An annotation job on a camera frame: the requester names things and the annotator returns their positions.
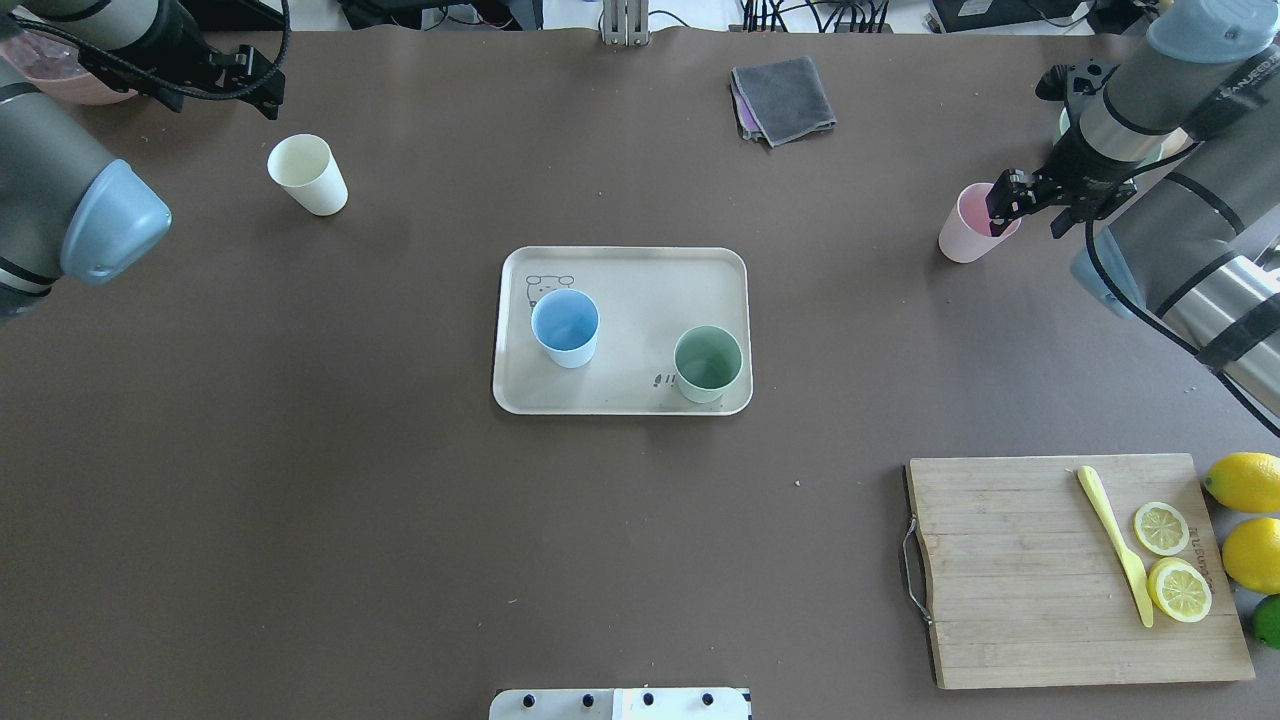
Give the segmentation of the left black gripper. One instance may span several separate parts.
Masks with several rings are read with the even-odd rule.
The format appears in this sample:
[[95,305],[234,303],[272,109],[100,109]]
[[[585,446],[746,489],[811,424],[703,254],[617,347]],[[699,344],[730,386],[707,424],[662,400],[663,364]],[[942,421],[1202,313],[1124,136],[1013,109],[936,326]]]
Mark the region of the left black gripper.
[[220,51],[204,40],[197,26],[172,20],[150,45],[150,74],[155,77],[150,96],[173,111],[179,111],[187,97],[239,100],[275,120],[284,102],[285,55],[285,29],[276,58],[269,61],[247,44],[233,53]]

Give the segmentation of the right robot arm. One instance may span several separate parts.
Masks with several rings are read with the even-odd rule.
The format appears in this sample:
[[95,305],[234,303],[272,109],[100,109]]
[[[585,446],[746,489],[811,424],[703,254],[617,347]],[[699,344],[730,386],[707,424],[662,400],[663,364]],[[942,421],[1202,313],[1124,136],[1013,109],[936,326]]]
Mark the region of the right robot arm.
[[1277,279],[1233,241],[1277,206],[1277,4],[1178,1],[1120,64],[1055,67],[1038,96],[1070,124],[1044,164],[1009,169],[992,231],[1057,206],[1073,264],[1119,315],[1169,337],[1256,418],[1277,418]]

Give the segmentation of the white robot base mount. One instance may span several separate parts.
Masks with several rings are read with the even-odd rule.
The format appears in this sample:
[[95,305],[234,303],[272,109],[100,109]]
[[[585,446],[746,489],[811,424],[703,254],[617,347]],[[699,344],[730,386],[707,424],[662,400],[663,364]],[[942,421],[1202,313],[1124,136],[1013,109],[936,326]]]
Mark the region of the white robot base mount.
[[750,692],[732,687],[508,689],[489,719],[751,719]]

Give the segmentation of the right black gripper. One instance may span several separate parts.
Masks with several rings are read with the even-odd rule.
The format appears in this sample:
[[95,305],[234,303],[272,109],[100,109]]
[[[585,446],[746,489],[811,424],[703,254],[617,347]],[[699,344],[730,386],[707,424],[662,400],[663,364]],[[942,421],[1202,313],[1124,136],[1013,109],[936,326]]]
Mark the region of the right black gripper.
[[1120,206],[1114,195],[1140,164],[1139,159],[1116,160],[1094,150],[1079,129],[1068,131],[1036,173],[1006,169],[986,195],[991,223],[1012,223],[1039,209],[1062,205],[1051,222],[1053,238],[1074,225],[1105,219]]

